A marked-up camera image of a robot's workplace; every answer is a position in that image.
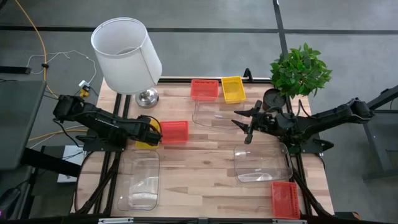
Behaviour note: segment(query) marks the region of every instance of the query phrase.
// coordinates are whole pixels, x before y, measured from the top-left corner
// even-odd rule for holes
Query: yellow object
[[[159,124],[157,123],[157,121],[155,121],[154,119],[150,120],[150,124],[153,125],[156,130],[160,131],[160,127]],[[159,145],[157,146],[150,146],[144,142],[140,142],[140,141],[136,141],[136,148],[138,149],[155,149],[157,148]]]
[[[79,129],[72,129],[72,130],[66,130],[65,132],[84,132],[84,133],[86,133],[87,131],[79,130]],[[50,136],[53,134],[61,134],[61,133],[63,133],[63,131],[54,131],[53,133],[47,133],[47,134],[43,134],[42,136],[39,136],[39,137],[31,138],[28,141],[33,141],[33,140],[41,139],[41,138],[44,138],[44,137],[47,137],[47,136]]]
[[[43,42],[42,36],[40,35],[39,31],[37,30],[37,28],[36,28],[35,24],[33,23],[32,19],[30,19],[28,14],[25,12],[25,9],[21,6],[21,4],[19,4],[18,0],[15,0],[15,3],[17,3],[17,5],[21,9],[21,11],[25,14],[27,20],[29,20],[30,24],[32,24],[33,28],[35,29],[36,34],[39,37],[40,42],[42,43],[43,52],[44,52],[44,64],[46,64],[47,63],[47,53],[45,51],[45,47],[44,47],[44,42]],[[44,81],[47,81],[47,77],[46,76],[47,76],[47,69],[44,67]],[[50,87],[48,85],[46,85],[46,87],[47,87],[47,89],[50,91],[50,93],[54,97],[58,98],[58,96],[55,93],[53,93],[53,91],[50,89]]]
[[[225,103],[240,103],[246,99],[241,77],[221,78]]]
[[[89,97],[89,93],[86,91],[86,90],[84,90],[84,89],[80,89],[80,98],[85,98],[85,97]]]

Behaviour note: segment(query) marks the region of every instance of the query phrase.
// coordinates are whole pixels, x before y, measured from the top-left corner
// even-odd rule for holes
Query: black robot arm
[[[53,111],[56,120],[77,121],[92,129],[108,144],[123,147],[126,139],[157,145],[161,134],[153,127],[150,118],[123,119],[105,110],[86,103],[80,97],[60,95]]]
[[[358,98],[331,110],[307,117],[283,113],[281,108],[276,108],[279,110],[279,114],[273,116],[266,111],[260,112],[261,104],[262,102],[257,100],[254,108],[248,111],[235,111],[242,116],[252,117],[250,125],[232,120],[248,135],[245,144],[251,143],[254,130],[288,138],[291,143],[300,144],[321,131],[344,123],[367,123],[373,117],[367,104]]]

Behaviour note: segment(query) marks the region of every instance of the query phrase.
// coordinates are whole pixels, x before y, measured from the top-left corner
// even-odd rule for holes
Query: red basket
[[[161,121],[162,143],[180,143],[188,141],[188,121]]]
[[[218,97],[218,81],[192,80],[191,97],[194,100],[214,100]]]
[[[296,183],[273,182],[271,192],[272,212],[275,218],[300,219]]]

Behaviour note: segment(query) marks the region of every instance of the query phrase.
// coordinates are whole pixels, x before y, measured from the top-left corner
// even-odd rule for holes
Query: white lampshade
[[[162,64],[146,27],[138,20],[115,18],[99,25],[91,44],[108,86],[133,95],[157,84]]]

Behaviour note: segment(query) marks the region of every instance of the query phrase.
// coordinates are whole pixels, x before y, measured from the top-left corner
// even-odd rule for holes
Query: gray floor
[[[280,0],[279,3],[286,29],[398,29],[398,1],[394,0]],[[21,0],[21,4],[38,26],[97,26],[113,17],[134,17],[147,27],[277,27],[271,0]],[[0,24],[29,25],[13,1],[0,12]],[[48,52],[78,50],[96,60],[90,33],[41,34]],[[249,67],[255,76],[269,77],[268,65],[280,54],[278,34],[151,33],[150,36],[166,76],[241,75]],[[310,97],[313,113],[346,103],[356,96],[369,101],[385,88],[398,84],[397,35],[288,34],[286,39],[288,47],[307,42],[318,49],[322,52],[321,59],[333,69],[331,82],[315,98]],[[30,55],[42,53],[34,32],[0,31],[0,40],[1,65],[25,66]],[[77,84],[93,74],[91,62],[76,54],[71,56],[66,59],[59,55],[50,63],[48,83],[56,93],[73,94]],[[40,64],[41,59],[37,58],[30,66],[37,71]],[[102,74],[97,68],[93,86],[99,90]],[[0,75],[0,78],[15,76]],[[41,79],[42,75],[17,78]],[[96,97],[91,96],[89,101],[96,102]],[[58,130],[50,119],[54,106],[55,101],[44,99],[32,136]],[[324,158],[335,211],[355,211],[365,220],[398,223],[398,179],[367,184],[362,181],[363,174],[379,168],[363,127],[345,124],[321,133],[321,137],[335,143]],[[45,142],[58,146],[70,143],[61,135]],[[67,198],[60,195],[57,200],[67,204],[70,203]],[[62,212],[67,213],[69,205],[65,205]],[[40,207],[40,203],[35,207],[38,209],[35,215],[51,214],[44,211],[45,206]]]

